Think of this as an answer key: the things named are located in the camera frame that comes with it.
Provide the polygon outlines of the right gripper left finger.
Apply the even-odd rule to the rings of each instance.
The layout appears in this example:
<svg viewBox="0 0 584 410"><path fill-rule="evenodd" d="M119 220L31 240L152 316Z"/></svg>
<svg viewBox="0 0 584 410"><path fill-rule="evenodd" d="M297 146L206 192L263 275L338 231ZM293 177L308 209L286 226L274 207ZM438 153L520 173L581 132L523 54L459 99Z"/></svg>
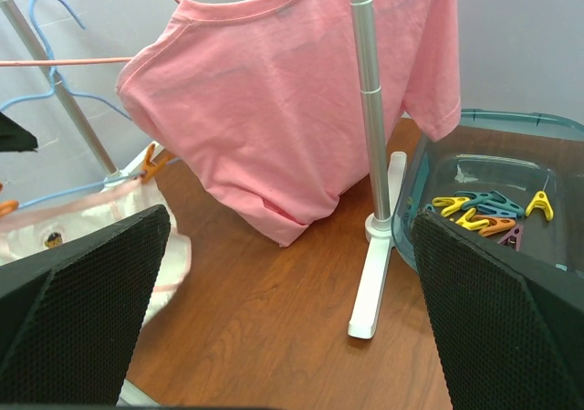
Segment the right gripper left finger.
<svg viewBox="0 0 584 410"><path fill-rule="evenodd" d="M155 205L1 267L2 403L117 403L170 231Z"/></svg>

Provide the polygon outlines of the white pink-trimmed underwear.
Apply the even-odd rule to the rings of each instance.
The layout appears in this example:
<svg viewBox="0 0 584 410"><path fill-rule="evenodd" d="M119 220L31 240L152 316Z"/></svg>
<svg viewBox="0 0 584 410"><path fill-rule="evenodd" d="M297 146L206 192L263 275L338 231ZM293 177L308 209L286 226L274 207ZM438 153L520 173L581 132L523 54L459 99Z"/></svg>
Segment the white pink-trimmed underwear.
<svg viewBox="0 0 584 410"><path fill-rule="evenodd" d="M65 205L15 211L1 218L1 264L34 255L114 224L154 205L168 204L154 181L129 181ZM190 271L192 246L180 234L174 214L171 232L143 322L163 310Z"/></svg>

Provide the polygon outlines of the blue wire hanger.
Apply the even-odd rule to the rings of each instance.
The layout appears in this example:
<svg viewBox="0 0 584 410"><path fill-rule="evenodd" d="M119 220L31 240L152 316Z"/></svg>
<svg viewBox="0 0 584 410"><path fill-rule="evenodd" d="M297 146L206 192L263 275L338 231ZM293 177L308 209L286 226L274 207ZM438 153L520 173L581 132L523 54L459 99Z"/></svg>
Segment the blue wire hanger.
<svg viewBox="0 0 584 410"><path fill-rule="evenodd" d="M10 24L12 25L13 29L19 35L23 44L26 45L26 48L28 49L31 56L33 56L35 59L55 58L50 42L37 22L35 14L35 7L37 1L38 0L29 0L28 19L24 18L24 15L19 10L14 0L1 0L1 10L4 13L5 17L8 19L8 21L10 22ZM83 22L78 17L78 15L74 13L73 9L65 0L56 1L58 1L69 12L71 17L78 24L78 26L80 26L82 29L86 28ZM127 167L126 170L124 171L118 170L115 167L115 165L111 162L109 155L107 154L105 148L99 141L99 138L97 137L96 133L91 129L89 121L87 120L86 116L80 109L78 103L76 102L76 99L82 98L86 100L96 100L106 105L107 107L111 108L124 118L128 118L129 115L122 109L115 106L110 101L98 95L72 90L68 85L67 81L65 80L65 78L57 69L57 66L38 68L41 68L45 72L47 82L49 84L49 91L40 94L15 97L3 103L1 105L1 111L6 111L10 107L20 103L35 100L45 100L52 97L57 97L61 102L63 108L68 113L69 118L76 125L79 133L85 140L88 147L93 151L95 157L102 163L102 166L105 168L108 177L101 182L70 188L58 193L47 194L45 196L38 197L28 202L19 203L18 209L22 210L33 205L39 205L41 203L45 203L47 201L57 199L59 197L65 197L72 194L76 194L81 191L95 190L97 188L107 188L111 185L121 184L129 180L140 180L138 175L140 172L142 159L144 157L144 154L146 153L147 148L145 149L144 153L138 157L138 162L134 166ZM154 143L156 144L154 152L154 156L156 157L158 154L162 152L162 146L157 142Z"/></svg>

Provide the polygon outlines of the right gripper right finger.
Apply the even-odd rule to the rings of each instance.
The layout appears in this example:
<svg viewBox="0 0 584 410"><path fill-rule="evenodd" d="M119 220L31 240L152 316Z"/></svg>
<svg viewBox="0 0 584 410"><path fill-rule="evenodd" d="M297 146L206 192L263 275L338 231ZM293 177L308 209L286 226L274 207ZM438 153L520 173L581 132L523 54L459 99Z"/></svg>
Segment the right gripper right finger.
<svg viewBox="0 0 584 410"><path fill-rule="evenodd" d="M415 264L454 408L583 406L583 276L421 212Z"/></svg>

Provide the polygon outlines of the pink garment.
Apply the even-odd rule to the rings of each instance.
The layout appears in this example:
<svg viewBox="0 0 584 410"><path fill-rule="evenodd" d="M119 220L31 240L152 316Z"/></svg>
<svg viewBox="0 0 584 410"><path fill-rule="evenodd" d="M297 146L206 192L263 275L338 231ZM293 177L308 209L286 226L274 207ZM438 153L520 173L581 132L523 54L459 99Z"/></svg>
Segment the pink garment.
<svg viewBox="0 0 584 410"><path fill-rule="evenodd" d="M461 115L457 0L374 0L384 128ZM133 122L279 245L368 174L349 0L182 0L120 72Z"/></svg>

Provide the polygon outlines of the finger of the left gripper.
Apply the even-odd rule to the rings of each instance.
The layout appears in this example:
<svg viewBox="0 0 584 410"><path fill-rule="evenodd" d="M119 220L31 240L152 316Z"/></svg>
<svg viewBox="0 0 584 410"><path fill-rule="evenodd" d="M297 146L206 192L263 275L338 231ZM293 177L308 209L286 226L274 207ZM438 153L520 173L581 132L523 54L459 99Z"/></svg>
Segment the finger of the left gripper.
<svg viewBox="0 0 584 410"><path fill-rule="evenodd" d="M37 138L19 124L0 113L0 152L34 152Z"/></svg>

